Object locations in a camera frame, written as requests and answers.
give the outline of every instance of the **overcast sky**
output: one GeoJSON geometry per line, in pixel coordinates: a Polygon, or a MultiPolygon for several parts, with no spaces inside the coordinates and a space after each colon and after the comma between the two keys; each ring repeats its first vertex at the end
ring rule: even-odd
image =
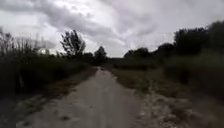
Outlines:
{"type": "Polygon", "coordinates": [[[155,50],[180,28],[224,20],[224,0],[0,0],[0,26],[15,36],[41,38],[61,51],[60,34],[77,30],[86,51],[109,56],[133,48],[155,50]]]}

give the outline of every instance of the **tree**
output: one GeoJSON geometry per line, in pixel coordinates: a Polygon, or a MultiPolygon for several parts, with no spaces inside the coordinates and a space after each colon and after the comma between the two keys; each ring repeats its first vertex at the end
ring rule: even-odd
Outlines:
{"type": "Polygon", "coordinates": [[[224,21],[215,22],[208,27],[209,47],[216,51],[224,51],[224,21]]]}
{"type": "Polygon", "coordinates": [[[65,35],[62,35],[62,39],[63,41],[60,43],[68,56],[80,55],[86,48],[85,41],[77,34],[75,30],[65,32],[65,35]]]}
{"type": "Polygon", "coordinates": [[[157,53],[162,54],[165,57],[168,57],[173,54],[174,46],[171,43],[164,43],[160,45],[157,49],[157,53]]]}
{"type": "Polygon", "coordinates": [[[106,53],[105,49],[102,46],[100,46],[99,49],[94,53],[94,56],[95,56],[95,58],[97,60],[97,63],[104,62],[106,60],[106,58],[107,58],[106,55],[107,55],[107,53],[106,53]]]}
{"type": "Polygon", "coordinates": [[[175,33],[174,46],[181,55],[198,54],[209,43],[208,31],[204,28],[181,29],[175,33]]]}
{"type": "Polygon", "coordinates": [[[125,55],[124,57],[125,58],[146,58],[146,57],[149,57],[150,56],[150,53],[148,51],[147,48],[138,48],[136,50],[129,50],[125,55]]]}

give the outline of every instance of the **dirt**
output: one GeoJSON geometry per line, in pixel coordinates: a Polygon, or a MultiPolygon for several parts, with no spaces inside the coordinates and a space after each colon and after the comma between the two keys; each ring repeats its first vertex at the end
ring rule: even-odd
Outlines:
{"type": "Polygon", "coordinates": [[[132,90],[119,85],[110,72],[99,69],[67,96],[45,104],[16,127],[130,128],[140,109],[141,100],[132,90]]]}
{"type": "Polygon", "coordinates": [[[100,68],[17,128],[223,128],[224,104],[205,95],[166,97],[149,88],[142,99],[100,68]]]}

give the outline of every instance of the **roadside vegetation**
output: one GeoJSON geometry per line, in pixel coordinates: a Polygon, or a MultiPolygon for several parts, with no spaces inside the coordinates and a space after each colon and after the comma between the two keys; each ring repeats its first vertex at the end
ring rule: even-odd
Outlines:
{"type": "Polygon", "coordinates": [[[205,28],[181,29],[174,42],[157,50],[128,51],[105,64],[126,87],[148,93],[149,88],[171,97],[185,92],[224,99],[224,22],[205,28]]]}
{"type": "Polygon", "coordinates": [[[15,92],[16,95],[51,94],[56,88],[57,91],[66,88],[63,84],[53,84],[57,81],[80,75],[83,71],[94,73],[93,65],[98,64],[97,58],[101,55],[95,57],[92,53],[85,53],[86,43],[75,30],[65,32],[60,43],[65,53],[52,54],[48,49],[38,47],[32,39],[15,38],[1,30],[0,97],[15,95],[15,92]]]}

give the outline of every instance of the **gravel path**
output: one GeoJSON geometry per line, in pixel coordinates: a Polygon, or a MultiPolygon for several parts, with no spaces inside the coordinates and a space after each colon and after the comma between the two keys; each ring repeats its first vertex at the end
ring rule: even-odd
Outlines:
{"type": "Polygon", "coordinates": [[[43,109],[17,122],[17,128],[130,128],[140,111],[140,100],[124,89],[108,71],[52,100],[43,109]]]}

